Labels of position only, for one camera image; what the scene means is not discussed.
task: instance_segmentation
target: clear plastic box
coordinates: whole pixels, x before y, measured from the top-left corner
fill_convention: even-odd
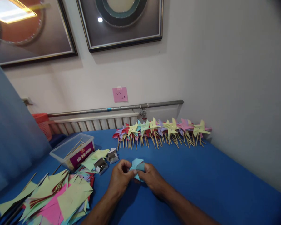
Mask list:
[[[60,164],[74,171],[93,151],[95,151],[94,137],[80,133],[53,149],[50,155],[56,158]]]

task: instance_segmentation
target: small box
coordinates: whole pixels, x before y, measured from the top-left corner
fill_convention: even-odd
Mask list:
[[[94,137],[80,133],[53,149],[50,155],[73,172],[93,151]]]
[[[108,154],[106,156],[106,160],[110,164],[113,164],[113,163],[119,161],[119,157],[118,157],[118,154],[116,153],[116,149],[115,148],[111,148],[111,150],[108,152]]]
[[[108,168],[107,162],[105,162],[102,157],[94,163],[94,166],[99,175],[102,175]]]

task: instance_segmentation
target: radiator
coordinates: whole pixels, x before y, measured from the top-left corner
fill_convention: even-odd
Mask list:
[[[139,112],[118,113],[112,115],[80,117],[73,119],[50,120],[52,134],[70,135],[75,132],[120,129],[125,123],[135,124]]]

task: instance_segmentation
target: white wall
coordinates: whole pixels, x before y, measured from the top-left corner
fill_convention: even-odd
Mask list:
[[[161,42],[90,54],[76,1],[64,2],[79,57],[5,70],[35,112],[183,99],[179,117],[203,118],[213,127],[215,146],[281,191],[277,5],[165,0]],[[111,89],[118,85],[127,86],[129,102],[113,102]]]

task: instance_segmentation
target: red label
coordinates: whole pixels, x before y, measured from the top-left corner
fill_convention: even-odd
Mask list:
[[[78,165],[83,162],[94,151],[93,142],[89,143],[83,149],[76,153],[70,161],[73,167],[76,169]]]

